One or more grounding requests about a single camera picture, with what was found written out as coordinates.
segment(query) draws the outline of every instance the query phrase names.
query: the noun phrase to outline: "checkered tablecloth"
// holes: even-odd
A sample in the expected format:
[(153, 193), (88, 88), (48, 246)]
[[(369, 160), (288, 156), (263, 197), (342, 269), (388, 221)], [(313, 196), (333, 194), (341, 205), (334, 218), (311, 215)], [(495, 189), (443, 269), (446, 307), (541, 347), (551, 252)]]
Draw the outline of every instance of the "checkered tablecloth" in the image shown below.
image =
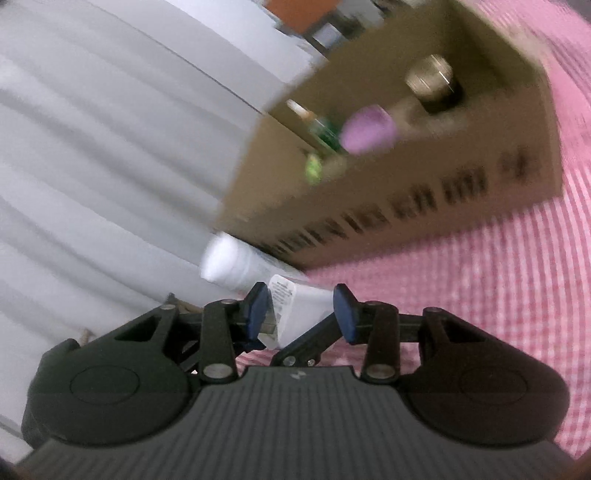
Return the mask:
[[(551, 365), (571, 394), (557, 442), (577, 457), (591, 447), (591, 25), (549, 0), (480, 7), (504, 27), (527, 29), (550, 53), (545, 63), (560, 123), (564, 197), (310, 276), (327, 286), (344, 282), (359, 300), (389, 302), (403, 313), (440, 306)], [(403, 349), (402, 368), (409, 371), (418, 353)], [(363, 353), (341, 340), (322, 364), (359, 367)], [(254, 352), (239, 363), (268, 365), (271, 357)]]

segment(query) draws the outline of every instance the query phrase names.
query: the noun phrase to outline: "white container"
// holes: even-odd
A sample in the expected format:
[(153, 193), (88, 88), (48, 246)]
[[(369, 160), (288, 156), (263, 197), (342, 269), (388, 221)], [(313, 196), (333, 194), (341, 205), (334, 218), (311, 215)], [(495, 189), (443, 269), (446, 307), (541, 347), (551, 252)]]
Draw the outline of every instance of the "white container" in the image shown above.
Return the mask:
[(267, 348), (286, 347), (333, 313), (332, 290), (281, 275), (273, 275), (268, 287), (275, 315), (265, 319), (261, 329), (269, 333), (258, 336)]
[(224, 232), (213, 237), (201, 260), (201, 278), (240, 293), (258, 281), (268, 284), (276, 274), (306, 279), (299, 270)]

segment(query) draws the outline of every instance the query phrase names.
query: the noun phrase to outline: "cardboard box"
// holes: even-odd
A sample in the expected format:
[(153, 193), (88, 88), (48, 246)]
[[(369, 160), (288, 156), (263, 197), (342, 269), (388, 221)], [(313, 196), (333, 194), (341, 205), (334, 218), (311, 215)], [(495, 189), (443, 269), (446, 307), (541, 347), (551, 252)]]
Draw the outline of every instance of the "cardboard box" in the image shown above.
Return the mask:
[[(408, 69), (443, 55), (466, 91), (462, 127), (402, 141), (311, 187), (315, 147), (288, 98), (345, 121), (408, 97)], [(561, 193), (560, 144), (543, 68), (466, 5), (433, 0), (337, 49), (262, 119), (216, 227), (300, 268), (354, 260), (468, 228)]]

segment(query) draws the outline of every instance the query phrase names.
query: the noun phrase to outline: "ribbed black surface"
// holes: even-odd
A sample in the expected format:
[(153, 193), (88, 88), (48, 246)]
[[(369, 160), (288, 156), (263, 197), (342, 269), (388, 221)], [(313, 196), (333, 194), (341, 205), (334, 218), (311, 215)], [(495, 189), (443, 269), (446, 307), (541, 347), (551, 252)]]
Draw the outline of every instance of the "ribbed black surface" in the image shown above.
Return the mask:
[(35, 480), (538, 480), (570, 462), (550, 442), (492, 450), (443, 438), (348, 367), (251, 367), (156, 437), (112, 449), (50, 441), (22, 466)]

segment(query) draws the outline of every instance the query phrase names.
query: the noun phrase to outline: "white fabric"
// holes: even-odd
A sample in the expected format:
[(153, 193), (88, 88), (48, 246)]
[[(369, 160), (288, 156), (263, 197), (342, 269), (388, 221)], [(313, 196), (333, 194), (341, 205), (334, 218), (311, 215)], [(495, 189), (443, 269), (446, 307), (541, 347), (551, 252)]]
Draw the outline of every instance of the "white fabric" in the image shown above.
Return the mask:
[[(233, 48), (208, 39), (193, 48)], [(212, 76), (96, 5), (0, 4), (0, 419), (20, 425), (39, 358), (61, 340), (170, 291), (231, 296), (198, 264), (259, 113)], [(0, 455), (16, 460), (8, 430)]]

